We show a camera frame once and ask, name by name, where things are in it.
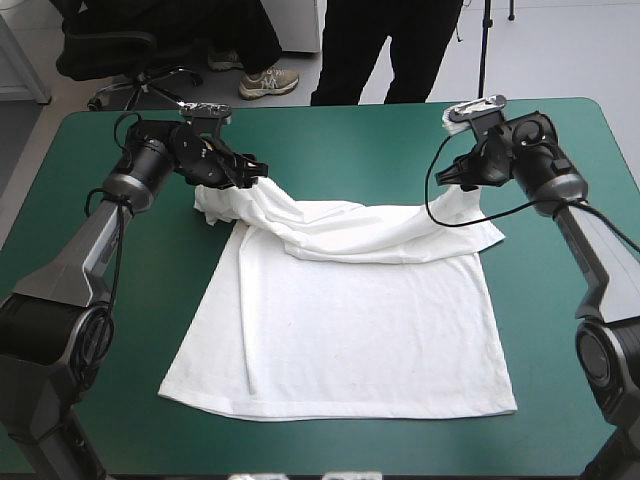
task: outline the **white cloth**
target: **white cloth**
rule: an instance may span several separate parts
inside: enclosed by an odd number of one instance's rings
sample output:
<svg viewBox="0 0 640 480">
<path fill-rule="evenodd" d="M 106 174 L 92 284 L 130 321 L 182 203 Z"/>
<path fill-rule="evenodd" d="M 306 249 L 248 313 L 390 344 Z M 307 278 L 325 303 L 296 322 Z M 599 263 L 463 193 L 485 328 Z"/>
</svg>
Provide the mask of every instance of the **white cloth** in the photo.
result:
<svg viewBox="0 0 640 480">
<path fill-rule="evenodd" d="M 261 421 L 515 411 L 477 255 L 502 239 L 488 222 L 295 202 L 264 180 L 199 188 L 196 208 L 251 226 L 236 224 L 160 395 Z M 433 208 L 482 215 L 457 188 Z"/>
</svg>

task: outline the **sneaker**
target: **sneaker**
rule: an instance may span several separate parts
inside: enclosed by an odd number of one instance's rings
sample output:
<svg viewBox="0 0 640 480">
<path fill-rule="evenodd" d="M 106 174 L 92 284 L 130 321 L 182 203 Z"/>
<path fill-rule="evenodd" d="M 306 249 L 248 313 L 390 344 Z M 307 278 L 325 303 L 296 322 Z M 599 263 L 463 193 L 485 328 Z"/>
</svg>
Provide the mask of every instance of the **sneaker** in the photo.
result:
<svg viewBox="0 0 640 480">
<path fill-rule="evenodd" d="M 229 50 L 228 52 L 216 52 L 213 49 L 209 49 L 207 64 L 214 72 L 226 72 L 232 68 L 242 70 L 244 68 L 240 61 L 240 57 L 238 56 L 238 52 L 235 50 Z"/>
<path fill-rule="evenodd" d="M 257 75 L 244 75 L 238 91 L 245 100 L 255 100 L 265 95 L 284 95 L 297 85 L 297 72 L 271 67 Z"/>
</svg>

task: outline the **metal pole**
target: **metal pole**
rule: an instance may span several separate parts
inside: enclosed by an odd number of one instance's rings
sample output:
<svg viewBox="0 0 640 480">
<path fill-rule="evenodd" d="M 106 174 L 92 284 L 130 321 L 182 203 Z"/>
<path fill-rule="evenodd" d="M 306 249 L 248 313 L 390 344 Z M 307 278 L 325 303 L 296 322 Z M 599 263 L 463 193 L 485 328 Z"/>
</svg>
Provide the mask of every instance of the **metal pole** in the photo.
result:
<svg viewBox="0 0 640 480">
<path fill-rule="evenodd" d="M 489 29 L 493 26 L 491 20 L 491 0 L 484 1 L 484 18 L 482 19 L 482 53 L 480 54 L 480 81 L 478 86 L 478 98 L 484 97 L 484 78 L 487 68 L 487 44 L 489 42 Z"/>
</svg>

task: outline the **black cable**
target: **black cable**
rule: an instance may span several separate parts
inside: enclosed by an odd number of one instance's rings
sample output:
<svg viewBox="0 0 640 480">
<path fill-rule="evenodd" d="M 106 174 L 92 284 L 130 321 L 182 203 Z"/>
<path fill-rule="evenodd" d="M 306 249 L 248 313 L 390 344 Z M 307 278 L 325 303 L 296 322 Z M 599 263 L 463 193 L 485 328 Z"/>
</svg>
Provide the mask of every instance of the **black cable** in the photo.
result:
<svg viewBox="0 0 640 480">
<path fill-rule="evenodd" d="M 502 218 L 502 217 L 506 217 L 508 215 L 513 215 L 514 213 L 517 213 L 517 212 L 519 212 L 521 210 L 524 210 L 526 208 L 532 207 L 533 205 L 537 205 L 537 204 L 540 204 L 540 203 L 556 203 L 557 207 L 556 207 L 556 209 L 554 210 L 554 212 L 552 214 L 552 217 L 554 219 L 555 219 L 556 215 L 558 214 L 558 212 L 560 210 L 562 210 L 563 208 L 567 208 L 567 207 L 578 208 L 580 210 L 588 212 L 591 215 L 597 217 L 613 233 L 615 233 L 619 238 L 621 238 L 627 245 L 629 245 L 637 253 L 640 253 L 640 246 L 638 246 L 633 240 L 631 240 L 630 237 L 625 235 L 625 233 L 622 232 L 622 230 L 620 230 L 602 212 L 600 212 L 596 208 L 592 207 L 591 205 L 583 203 L 583 201 L 579 201 L 579 200 L 559 200 L 559 199 L 533 200 L 531 202 L 524 203 L 524 204 L 522 204 L 522 205 L 520 205 L 520 206 L 518 206 L 516 208 L 512 208 L 511 210 L 507 210 L 507 211 L 504 211 L 504 212 L 501 212 L 501 213 L 490 215 L 488 217 L 479 218 L 477 220 L 472 220 L 470 222 L 464 222 L 464 223 L 446 223 L 446 222 L 441 222 L 440 220 L 436 219 L 435 216 L 433 215 L 433 212 L 431 212 L 431 208 L 429 207 L 429 179 L 431 178 L 431 173 L 433 172 L 433 168 L 435 167 L 436 162 L 438 161 L 438 158 L 440 157 L 440 154 L 442 153 L 442 150 L 444 149 L 445 145 L 447 143 L 449 143 L 449 140 L 451 140 L 452 138 L 453 137 L 451 135 L 449 135 L 448 137 L 446 137 L 442 141 L 442 143 L 440 144 L 440 147 L 438 148 L 438 151 L 436 152 L 435 156 L 433 157 L 433 160 L 431 161 L 431 164 L 429 165 L 429 168 L 427 169 L 427 175 L 426 175 L 425 180 L 424 180 L 424 205 L 425 205 L 425 208 L 427 210 L 427 214 L 429 215 L 429 218 L 436 225 L 440 225 L 440 226 L 443 226 L 443 227 L 449 227 L 449 228 L 468 227 L 470 225 L 476 225 L 478 223 L 488 222 L 488 221 L 491 221 L 491 220 L 495 220 L 497 218 Z"/>
<path fill-rule="evenodd" d="M 138 118 L 138 120 L 135 123 L 142 121 L 142 116 L 138 112 L 124 112 L 122 115 L 120 115 L 117 118 L 116 122 L 113 124 L 113 141 L 118 147 L 120 147 L 120 151 L 122 152 L 122 155 L 124 155 L 127 158 L 127 162 L 129 164 L 128 166 L 130 166 L 131 163 L 133 162 L 133 155 L 131 153 L 131 150 L 127 148 L 126 141 L 125 143 L 120 142 L 120 139 L 118 138 L 118 128 L 120 127 L 120 124 L 125 119 L 132 116 L 135 116 Z"/>
<path fill-rule="evenodd" d="M 575 204 L 571 202 L 569 206 L 579 208 L 580 210 L 584 210 L 585 212 L 590 213 L 594 217 L 598 218 L 602 223 L 604 223 L 609 230 L 615 233 L 620 239 L 622 239 L 627 245 L 629 245 L 633 250 L 637 253 L 640 253 L 640 246 L 635 243 L 629 236 L 627 236 L 622 230 L 620 230 L 607 216 L 591 205 L 586 205 L 584 203 L 576 202 Z"/>
<path fill-rule="evenodd" d="M 452 138 L 453 137 L 451 135 L 449 135 L 440 144 L 440 147 L 438 148 L 438 151 L 436 152 L 436 155 L 433 157 L 433 160 L 431 161 L 431 165 L 429 165 L 429 168 L 427 169 L 427 175 L 426 175 L 425 180 L 424 180 L 424 206 L 425 206 L 425 208 L 427 210 L 427 214 L 429 215 L 429 218 L 436 225 L 440 225 L 442 227 L 449 227 L 449 228 L 468 227 L 470 225 L 476 225 L 478 223 L 488 222 L 488 221 L 491 221 L 491 220 L 495 220 L 497 218 L 502 218 L 502 217 L 506 217 L 508 215 L 513 215 L 514 213 L 517 213 L 517 212 L 519 212 L 521 210 L 524 210 L 525 208 L 529 208 L 529 207 L 531 207 L 533 205 L 536 205 L 538 203 L 546 203 L 546 202 L 556 202 L 557 203 L 557 202 L 560 202 L 559 200 L 534 200 L 532 202 L 528 202 L 528 203 L 522 204 L 519 207 L 512 208 L 511 210 L 507 210 L 505 212 L 496 213 L 496 214 L 490 215 L 488 217 L 483 217 L 483 218 L 479 218 L 477 220 L 471 220 L 469 222 L 464 222 L 464 223 L 446 223 L 446 222 L 442 222 L 442 221 L 436 219 L 435 216 L 433 215 L 433 213 L 431 212 L 431 208 L 429 208 L 429 179 L 431 178 L 431 173 L 433 172 L 433 168 L 436 166 L 436 162 L 438 161 L 438 158 L 440 158 L 440 154 L 442 153 L 442 150 L 444 149 L 445 145 L 447 143 L 449 143 L 449 140 L 451 140 Z"/>
<path fill-rule="evenodd" d="M 111 284 L 111 295 L 109 297 L 109 303 L 107 304 L 107 310 L 105 313 L 105 320 L 107 322 L 107 326 L 106 328 L 102 329 L 100 333 L 100 337 L 98 338 L 98 341 L 96 343 L 96 349 L 101 349 L 101 352 L 99 352 L 97 356 L 93 357 L 92 355 L 89 355 L 87 352 L 83 351 L 82 357 L 84 362 L 87 364 L 87 366 L 90 366 L 91 364 L 95 365 L 95 364 L 98 364 L 100 361 L 102 361 L 102 359 L 108 352 L 111 342 L 113 340 L 113 332 L 115 331 L 115 323 L 113 321 L 113 308 L 115 306 L 116 294 L 118 291 L 118 284 L 120 282 L 120 267 L 122 265 L 123 241 L 124 241 L 124 232 L 125 232 L 124 209 L 127 208 L 129 210 L 129 213 L 133 217 L 133 206 L 128 197 L 112 195 L 108 191 L 102 188 L 94 188 L 87 194 L 87 199 L 85 201 L 85 206 L 84 206 L 84 212 L 87 217 L 91 215 L 91 211 L 90 211 L 91 199 L 96 193 L 103 193 L 104 194 L 103 200 L 108 200 L 117 205 L 117 210 L 116 210 L 116 213 L 117 213 L 117 234 L 116 235 L 117 236 L 115 239 L 116 262 L 115 262 L 114 272 L 113 272 L 113 282 Z M 103 347 L 102 342 L 104 340 L 105 335 L 107 335 L 107 332 L 109 332 L 108 342 Z"/>
</svg>

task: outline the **green table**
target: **green table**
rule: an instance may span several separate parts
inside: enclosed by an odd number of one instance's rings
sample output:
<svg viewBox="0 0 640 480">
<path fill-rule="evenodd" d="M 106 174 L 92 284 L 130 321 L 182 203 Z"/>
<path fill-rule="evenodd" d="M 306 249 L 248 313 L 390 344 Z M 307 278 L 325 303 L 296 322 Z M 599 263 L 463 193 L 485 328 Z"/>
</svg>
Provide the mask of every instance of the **green table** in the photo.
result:
<svg viewBox="0 0 640 480">
<path fill-rule="evenodd" d="M 267 162 L 271 177 L 296 199 L 418 204 L 426 165 L 444 137 L 445 106 L 237 110 L 224 136 L 236 150 Z M 640 196 L 598 105 L 514 101 L 506 114 L 536 109 L 551 115 L 563 148 L 591 180 L 593 204 L 640 237 Z M 111 137 L 117 115 L 79 113 L 63 122 L 0 252 L 0 292 L 50 261 L 82 222 L 87 191 L 119 157 Z M 470 133 L 459 135 L 440 166 L 471 144 Z M 496 212 L 524 200 L 513 182 L 486 189 L 483 208 Z M 573 315 L 585 284 L 553 222 L 533 211 L 497 221 L 507 238 L 482 254 L 519 405 L 515 415 L 263 424 L 159 398 L 158 386 L 231 231 L 226 224 L 206 225 L 192 204 L 193 188 L 174 176 L 154 208 L 128 229 L 117 336 L 77 408 L 110 472 L 569 475 L 581 471 L 610 434 L 574 352 Z M 6 437 L 0 438 L 0 471 L 29 471 Z"/>
</svg>

